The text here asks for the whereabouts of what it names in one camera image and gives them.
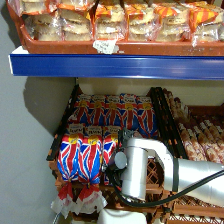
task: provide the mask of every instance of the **white wall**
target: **white wall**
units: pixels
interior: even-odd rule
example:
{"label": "white wall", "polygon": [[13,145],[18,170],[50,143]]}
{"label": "white wall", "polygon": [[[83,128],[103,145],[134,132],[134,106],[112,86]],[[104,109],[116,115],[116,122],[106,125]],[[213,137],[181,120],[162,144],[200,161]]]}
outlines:
{"label": "white wall", "polygon": [[[52,223],[56,197],[46,156],[67,99],[71,78],[27,78],[10,74],[8,54],[19,46],[4,1],[0,3],[0,223]],[[223,81],[81,79],[85,93],[146,95],[150,86],[173,91],[185,104],[220,105]]]}

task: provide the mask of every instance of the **shelf label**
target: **shelf label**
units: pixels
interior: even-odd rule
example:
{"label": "shelf label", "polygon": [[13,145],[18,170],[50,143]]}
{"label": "shelf label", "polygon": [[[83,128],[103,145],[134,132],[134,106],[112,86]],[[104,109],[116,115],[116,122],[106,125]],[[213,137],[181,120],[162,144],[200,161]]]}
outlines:
{"label": "shelf label", "polygon": [[112,54],[114,53],[115,44],[117,40],[95,40],[93,47],[100,53]]}

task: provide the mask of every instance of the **shelf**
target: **shelf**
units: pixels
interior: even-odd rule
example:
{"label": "shelf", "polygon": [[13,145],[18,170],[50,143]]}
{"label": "shelf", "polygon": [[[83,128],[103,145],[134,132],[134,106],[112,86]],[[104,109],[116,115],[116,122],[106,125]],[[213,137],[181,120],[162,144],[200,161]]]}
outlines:
{"label": "shelf", "polygon": [[9,55],[15,76],[224,80],[224,56],[29,54]]}

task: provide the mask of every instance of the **black cable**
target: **black cable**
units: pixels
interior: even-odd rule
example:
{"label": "black cable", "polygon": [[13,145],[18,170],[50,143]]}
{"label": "black cable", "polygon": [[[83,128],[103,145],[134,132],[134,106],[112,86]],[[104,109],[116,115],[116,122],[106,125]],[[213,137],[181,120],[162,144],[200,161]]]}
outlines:
{"label": "black cable", "polygon": [[212,174],[211,176],[208,176],[202,180],[200,180],[199,182],[191,185],[190,187],[184,189],[183,191],[175,194],[175,195],[172,195],[166,199],[163,199],[163,200],[160,200],[160,201],[153,201],[153,202],[147,202],[147,203],[136,203],[136,202],[130,202],[130,201],[127,201],[125,198],[123,198],[123,196],[121,195],[120,193],[120,190],[116,187],[116,183],[115,183],[115,180],[114,180],[114,177],[113,177],[113,174],[111,172],[111,170],[109,168],[106,169],[106,174],[109,178],[109,180],[111,181],[113,187],[114,187],[114,190],[118,196],[118,198],[124,202],[125,204],[131,206],[131,207],[140,207],[140,208],[144,208],[144,207],[154,207],[154,206],[158,206],[158,205],[162,205],[162,204],[165,204],[167,202],[170,202],[172,200],[175,200],[187,193],[189,193],[190,191],[193,191],[195,190],[196,188],[208,183],[209,181],[212,181],[213,179],[215,178],[218,178],[222,175],[224,175],[224,170],[221,170],[215,174]]}

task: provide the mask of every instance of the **union jack packaging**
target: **union jack packaging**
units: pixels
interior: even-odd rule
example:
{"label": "union jack packaging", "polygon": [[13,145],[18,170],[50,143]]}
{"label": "union jack packaging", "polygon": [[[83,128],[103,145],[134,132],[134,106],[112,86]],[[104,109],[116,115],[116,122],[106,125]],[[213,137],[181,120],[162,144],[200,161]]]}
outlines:
{"label": "union jack packaging", "polygon": [[89,124],[104,126],[105,96],[93,95],[89,105]]}
{"label": "union jack packaging", "polygon": [[91,96],[86,94],[80,94],[74,105],[74,112],[70,116],[69,120],[72,120],[77,124],[87,124],[88,123],[88,111],[90,105]]}
{"label": "union jack packaging", "polygon": [[121,101],[121,117],[122,128],[126,127],[128,130],[138,129],[138,110],[136,104],[136,96],[134,94],[120,95]]}
{"label": "union jack packaging", "polygon": [[[107,165],[109,163],[110,157],[118,144],[118,131],[121,130],[118,126],[106,126],[104,127],[103,134],[103,163]],[[104,184],[109,184],[109,179],[104,175]]]}
{"label": "union jack packaging", "polygon": [[78,158],[83,142],[83,125],[68,123],[59,150],[57,166],[62,174],[65,186],[60,190],[51,208],[62,213],[66,218],[69,211],[74,212],[76,203],[73,202],[72,182],[78,180]]}
{"label": "union jack packaging", "polygon": [[78,179],[84,187],[76,201],[75,213],[100,212],[107,204],[99,190],[102,128],[89,126],[79,154]]}
{"label": "union jack packaging", "polygon": [[119,96],[107,95],[105,99],[105,125],[121,125],[121,103]]}
{"label": "union jack packaging", "polygon": [[150,97],[137,97],[138,131],[144,138],[157,137],[156,115]]}

